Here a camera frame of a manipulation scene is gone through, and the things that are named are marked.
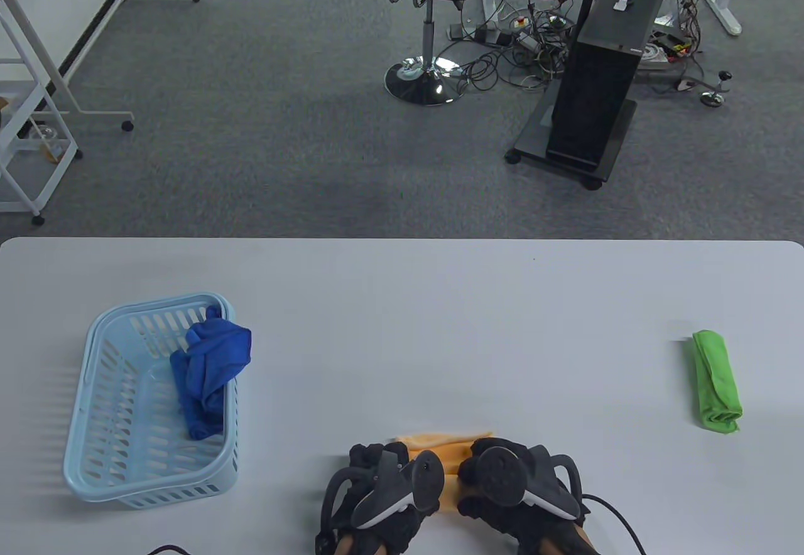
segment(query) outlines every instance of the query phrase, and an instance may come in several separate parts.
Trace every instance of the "vr controller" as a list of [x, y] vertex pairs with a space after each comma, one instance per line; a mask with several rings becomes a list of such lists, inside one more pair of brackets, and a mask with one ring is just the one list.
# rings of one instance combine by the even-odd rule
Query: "vr controller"
[[[566, 455], [551, 456], [542, 445], [528, 451], [535, 460], [533, 471], [504, 446], [492, 446], [480, 455], [475, 471], [480, 492], [502, 507], [525, 503], [565, 520], [577, 520], [582, 490], [575, 462]], [[555, 477], [555, 467], [567, 470], [569, 492]]]
[[321, 532], [315, 539], [316, 555], [333, 555], [338, 546], [332, 509], [339, 488], [350, 480], [366, 481], [372, 486], [371, 492], [354, 507], [350, 518], [351, 527], [365, 530], [410, 506], [419, 511], [436, 506], [444, 489], [444, 466], [431, 451], [422, 451], [405, 466], [399, 463], [396, 454], [383, 451], [375, 470], [345, 467], [336, 472], [324, 495]]

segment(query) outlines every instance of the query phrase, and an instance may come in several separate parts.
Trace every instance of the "blue towel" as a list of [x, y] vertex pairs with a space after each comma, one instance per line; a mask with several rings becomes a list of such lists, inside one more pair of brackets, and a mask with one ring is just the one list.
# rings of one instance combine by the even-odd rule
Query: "blue towel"
[[224, 430], [224, 388], [251, 362], [251, 332], [221, 318], [217, 306], [187, 330], [187, 353], [170, 356], [187, 429], [193, 440]]
[[173, 381], [178, 390], [178, 403], [184, 411], [187, 432], [192, 440], [206, 440], [212, 435], [223, 434], [224, 415], [220, 412], [205, 412], [201, 402], [195, 400], [187, 392], [187, 366], [190, 357], [181, 350], [170, 355], [170, 368], [173, 369]]

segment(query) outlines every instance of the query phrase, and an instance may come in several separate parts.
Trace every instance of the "light blue plastic basket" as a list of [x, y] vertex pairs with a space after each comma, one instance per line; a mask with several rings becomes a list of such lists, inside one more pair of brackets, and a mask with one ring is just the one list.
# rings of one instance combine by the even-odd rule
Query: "light blue plastic basket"
[[195, 442], [178, 403], [170, 354], [187, 349], [193, 323], [218, 294], [118, 306], [89, 328], [64, 455], [78, 498], [120, 500], [136, 509], [225, 492], [237, 480], [237, 383], [226, 387], [224, 434]]

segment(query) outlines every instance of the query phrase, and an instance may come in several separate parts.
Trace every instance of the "green towel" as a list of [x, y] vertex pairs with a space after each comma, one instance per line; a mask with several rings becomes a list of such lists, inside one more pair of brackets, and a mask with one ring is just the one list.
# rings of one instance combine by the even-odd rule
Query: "green towel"
[[726, 342], [714, 331], [698, 331], [692, 340], [695, 342], [695, 373], [703, 426], [721, 434], [731, 434], [740, 429], [736, 420], [743, 416], [743, 407], [729, 365]]

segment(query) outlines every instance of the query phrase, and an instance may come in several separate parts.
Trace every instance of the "white shelf rack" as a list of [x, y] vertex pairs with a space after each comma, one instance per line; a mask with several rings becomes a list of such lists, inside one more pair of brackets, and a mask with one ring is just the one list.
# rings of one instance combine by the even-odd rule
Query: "white shelf rack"
[[[192, 0], [193, 3], [197, 3], [201, 0]], [[131, 111], [100, 111], [100, 110], [86, 110], [78, 104], [77, 99], [70, 90], [70, 81], [72, 80], [73, 75], [77, 72], [78, 68], [83, 64], [84, 59], [86, 59], [87, 53], [89, 50], [92, 49], [93, 45], [98, 39], [98, 36], [103, 33], [106, 29], [106, 26], [112, 20], [113, 16], [120, 9], [120, 6], [126, 2], [126, 0], [114, 0], [109, 10], [104, 15], [103, 20], [97, 25], [95, 30], [92, 32], [92, 36], [90, 36], [89, 40], [84, 44], [83, 48], [78, 52], [75, 61], [72, 62], [70, 69], [66, 73], [66, 75], [61, 75], [60, 71], [58, 71], [57, 64], [53, 61], [48, 50], [45, 48], [45, 45], [40, 40], [40, 37], [34, 30], [34, 26], [31, 25], [31, 21], [28, 20], [28, 16], [25, 15], [25, 11], [20, 5], [18, 0], [3, 0], [6, 3], [6, 7], [8, 7], [9, 12], [11, 13], [12, 18], [17, 22], [20, 31], [22, 31], [23, 35], [28, 41], [28, 44], [31, 45], [31, 49], [34, 51], [34, 55], [36, 55], [40, 64], [43, 65], [44, 70], [48, 73], [48, 76], [54, 85], [55, 89], [58, 93], [62, 96], [65, 102], [65, 109], [61, 112], [64, 115], [78, 116], [80, 118], [88, 118], [88, 119], [110, 119], [110, 121], [121, 122], [121, 128], [126, 131], [130, 132], [134, 129], [134, 115]], [[40, 113], [34, 114], [34, 119], [42, 119], [43, 115]]]
[[[61, 113], [55, 107], [53, 99], [48, 95], [44, 85], [38, 81], [32, 60], [2, 13], [0, 13], [0, 25], [6, 30], [9, 40], [19, 54], [18, 58], [0, 59], [0, 65], [25, 65], [31, 75], [31, 79], [27, 81], [0, 82], [0, 96], [8, 101], [8, 105], [0, 111], [3, 120], [0, 124], [0, 179], [5, 181], [17, 196], [16, 202], [0, 202], [0, 212], [29, 212], [32, 214], [31, 223], [41, 226], [44, 224], [42, 208], [48, 203], [73, 159], [80, 158], [83, 154], [78, 149], [78, 144]], [[37, 112], [36, 108], [42, 101], [46, 104], [46, 110]], [[42, 115], [52, 118], [55, 122], [52, 128], [57, 130], [57, 138], [48, 139], [43, 135], [40, 125], [34, 121], [35, 116]], [[20, 139], [18, 133], [27, 122], [31, 122], [31, 138]], [[48, 181], [34, 196], [29, 196], [25, 192], [12, 172], [12, 162], [17, 156], [33, 157], [32, 161], [38, 162], [42, 168], [48, 168], [48, 156], [57, 162]]]

